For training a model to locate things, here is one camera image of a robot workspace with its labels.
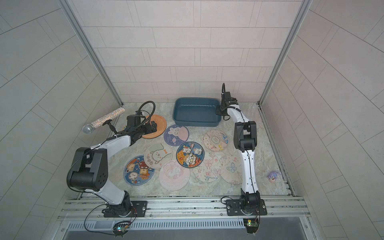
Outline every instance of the marble floor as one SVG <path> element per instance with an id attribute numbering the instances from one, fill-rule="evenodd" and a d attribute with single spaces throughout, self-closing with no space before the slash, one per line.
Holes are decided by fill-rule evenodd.
<path id="1" fill-rule="evenodd" d="M 135 111 L 140 107 L 141 103 L 126 103 L 124 108 L 126 112 L 120 116 L 116 124 L 116 129 L 121 131 L 127 124 L 126 117 L 135 114 Z M 286 187 L 282 177 L 279 175 L 274 183 L 270 182 L 267 178 L 271 171 L 280 172 L 277 165 L 275 155 L 272 151 L 271 144 L 266 134 L 264 124 L 261 120 L 259 111 L 257 110 L 256 103 L 240 103 L 242 112 L 248 119 L 255 121 L 257 124 L 257 147 L 255 150 L 255 169 L 257 185 L 261 195 L 287 195 Z M 154 114 L 163 116 L 167 120 L 167 127 L 175 124 L 172 119 L 174 103 L 156 103 L 156 110 Z M 147 104 L 144 108 L 148 112 L 152 111 L 152 105 Z M 229 144 L 226 149 L 221 152 L 216 152 L 217 157 L 223 155 L 236 155 L 241 156 L 239 150 L 235 149 L 233 145 L 233 129 L 234 123 L 232 120 L 223 121 L 217 127 L 187 127 L 190 133 L 188 141 L 197 143 L 203 142 L 203 135 L 210 129 L 220 129 L 224 131 L 229 137 Z M 154 176 L 145 184 L 140 186 L 132 186 L 125 182 L 123 179 L 123 172 L 126 164 L 132 158 L 138 155 L 143 155 L 145 150 L 155 144 L 164 141 L 164 134 L 153 139 L 139 139 L 135 144 L 129 148 L 125 148 L 111 157 L 108 161 L 109 177 L 118 188 L 126 190 L 131 196 L 222 196 L 222 195 L 240 195 L 241 184 L 233 185 L 227 183 L 221 177 L 213 182 L 205 183 L 198 180 L 191 169 L 189 182 L 182 189 L 177 191 L 169 191 L 164 189 L 159 182 L 159 169 L 155 170 Z M 175 158 L 176 150 L 178 147 L 171 147 L 173 151 L 173 158 Z"/>

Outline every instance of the navy coaster with cartoon characters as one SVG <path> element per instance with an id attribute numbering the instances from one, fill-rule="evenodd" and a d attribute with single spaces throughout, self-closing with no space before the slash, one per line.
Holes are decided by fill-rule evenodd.
<path id="1" fill-rule="evenodd" d="M 124 179 L 127 183 L 139 186 L 148 182 L 155 170 L 144 162 L 144 155 L 133 158 L 124 168 Z"/>
<path id="2" fill-rule="evenodd" d="M 164 140 L 171 146 L 179 146 L 188 140 L 189 131 L 187 127 L 172 125 L 164 132 Z"/>
<path id="3" fill-rule="evenodd" d="M 183 167 L 197 167 L 204 159 L 204 149 L 197 142 L 185 142 L 177 149 L 176 157 Z"/>

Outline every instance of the coaster with flower drawing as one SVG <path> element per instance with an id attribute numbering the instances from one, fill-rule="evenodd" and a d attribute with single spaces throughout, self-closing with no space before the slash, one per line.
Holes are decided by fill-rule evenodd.
<path id="1" fill-rule="evenodd" d="M 227 155 L 220 158 L 221 177 L 230 184 L 243 182 L 242 162 L 239 157 Z"/>
<path id="2" fill-rule="evenodd" d="M 144 155 L 134 157 L 126 165 L 124 169 L 124 180 L 134 186 L 142 185 L 148 182 L 155 170 L 151 167 L 148 167 L 144 161 Z"/>
<path id="3" fill-rule="evenodd" d="M 202 164 L 193 168 L 193 173 L 202 182 L 213 182 L 220 177 L 220 161 L 213 153 L 209 153 L 209 156 L 205 157 Z"/>

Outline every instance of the coaster with cartoon animals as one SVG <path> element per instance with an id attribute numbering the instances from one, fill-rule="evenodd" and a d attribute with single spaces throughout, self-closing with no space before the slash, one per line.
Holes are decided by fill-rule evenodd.
<path id="1" fill-rule="evenodd" d="M 170 160 L 160 169 L 159 181 L 163 188 L 176 191 L 187 185 L 190 177 L 190 170 L 177 164 L 177 161 Z"/>
<path id="2" fill-rule="evenodd" d="M 232 155 L 220 158 L 221 177 L 230 184 L 241 184 L 243 182 L 243 168 L 239 157 Z"/>
<path id="3" fill-rule="evenodd" d="M 206 156 L 204 162 L 199 166 L 193 168 L 195 177 L 203 182 L 213 182 L 220 177 L 221 164 L 218 158 L 213 154 L 209 153 Z"/>
<path id="4" fill-rule="evenodd" d="M 154 169 L 160 169 L 172 158 L 172 149 L 165 143 L 156 143 L 144 153 L 145 163 Z"/>
<path id="5" fill-rule="evenodd" d="M 228 135 L 218 129 L 209 130 L 203 137 L 204 147 L 214 152 L 223 151 L 228 146 Z"/>
<path id="6" fill-rule="evenodd" d="M 197 167 L 204 159 L 204 149 L 197 142 L 185 142 L 177 149 L 176 157 L 183 167 Z"/>
<path id="7" fill-rule="evenodd" d="M 124 180 L 134 186 L 142 185 L 148 182 L 155 170 L 148 167 L 144 161 L 144 155 L 134 157 L 124 169 Z"/>
<path id="8" fill-rule="evenodd" d="M 188 140 L 189 131 L 184 126 L 172 125 L 164 132 L 164 140 L 171 146 L 180 146 Z"/>

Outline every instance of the black mounting plate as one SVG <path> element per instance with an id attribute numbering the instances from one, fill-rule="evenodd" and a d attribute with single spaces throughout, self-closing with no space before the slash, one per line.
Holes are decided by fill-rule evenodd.
<path id="1" fill-rule="evenodd" d="M 239 200 L 232 200 L 228 199 L 225 200 L 225 204 L 227 205 L 227 215 L 228 216 L 256 216 L 257 212 L 256 209 L 251 214 L 245 214 L 241 211 L 241 204 Z M 260 199 L 260 210 L 257 208 L 257 210 L 260 212 L 260 215 L 267 215 L 266 208 L 263 208 L 265 206 L 265 202 L 263 199 Z"/>
<path id="2" fill-rule="evenodd" d="M 145 212 L 147 210 L 147 204 L 148 202 L 147 201 L 131 201 L 132 202 L 132 206 L 136 209 L 137 211 L 137 215 L 136 217 L 144 217 L 145 216 Z M 127 216 L 125 217 L 135 217 L 135 210 L 131 211 Z M 105 213 L 104 214 L 104 217 L 120 217 L 119 215 L 115 215 L 115 214 L 108 214 L 108 213 Z"/>

